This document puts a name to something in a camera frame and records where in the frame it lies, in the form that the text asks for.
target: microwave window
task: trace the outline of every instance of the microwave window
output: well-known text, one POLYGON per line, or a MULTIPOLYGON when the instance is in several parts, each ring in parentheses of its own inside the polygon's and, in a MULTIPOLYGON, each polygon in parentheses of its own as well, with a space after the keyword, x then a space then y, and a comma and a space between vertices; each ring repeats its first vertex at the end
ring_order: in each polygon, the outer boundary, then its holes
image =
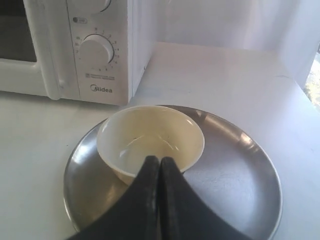
POLYGON ((37 61, 23 0, 0 0, 0 59, 37 61))

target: white wall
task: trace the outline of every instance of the white wall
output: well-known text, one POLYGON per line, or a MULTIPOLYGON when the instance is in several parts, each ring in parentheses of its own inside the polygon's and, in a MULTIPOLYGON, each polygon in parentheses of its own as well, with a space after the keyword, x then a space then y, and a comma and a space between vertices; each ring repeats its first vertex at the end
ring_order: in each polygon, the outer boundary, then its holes
POLYGON ((303 86, 320 42, 320 0, 160 0, 160 40, 276 51, 303 86))

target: cream bowl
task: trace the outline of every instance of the cream bowl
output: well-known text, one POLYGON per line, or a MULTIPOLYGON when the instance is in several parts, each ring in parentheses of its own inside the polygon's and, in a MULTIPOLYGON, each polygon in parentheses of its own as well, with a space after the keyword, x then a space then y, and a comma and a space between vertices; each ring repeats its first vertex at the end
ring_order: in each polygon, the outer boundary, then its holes
POLYGON ((183 173, 201 157, 205 138, 184 113, 165 106, 135 106, 109 117, 97 134, 103 161, 131 184, 147 156, 172 157, 183 173))

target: white table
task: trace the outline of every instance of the white table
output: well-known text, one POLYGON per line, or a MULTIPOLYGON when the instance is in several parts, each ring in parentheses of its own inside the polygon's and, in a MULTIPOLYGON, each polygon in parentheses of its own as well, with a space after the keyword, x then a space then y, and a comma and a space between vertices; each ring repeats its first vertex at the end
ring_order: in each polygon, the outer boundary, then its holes
MULTIPOLYGON (((275 240, 320 239, 320 114, 267 52, 159 43, 134 105, 199 108, 236 124, 273 161, 283 215, 275 240)), ((119 109, 0 92, 0 239, 64 240, 73 148, 119 109)))

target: stainless steel plate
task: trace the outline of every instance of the stainless steel plate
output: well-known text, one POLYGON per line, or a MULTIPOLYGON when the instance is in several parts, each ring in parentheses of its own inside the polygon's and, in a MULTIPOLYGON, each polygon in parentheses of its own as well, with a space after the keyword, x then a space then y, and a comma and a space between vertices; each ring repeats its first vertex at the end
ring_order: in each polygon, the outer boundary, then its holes
MULTIPOLYGON (((273 237, 282 213, 278 174, 261 147, 247 134, 213 114, 167 106, 201 127, 205 148, 184 177, 202 200, 225 221, 255 240, 273 237)), ((77 230, 100 217, 127 186, 100 158, 96 136, 101 123, 75 147, 64 174, 64 202, 77 230)))

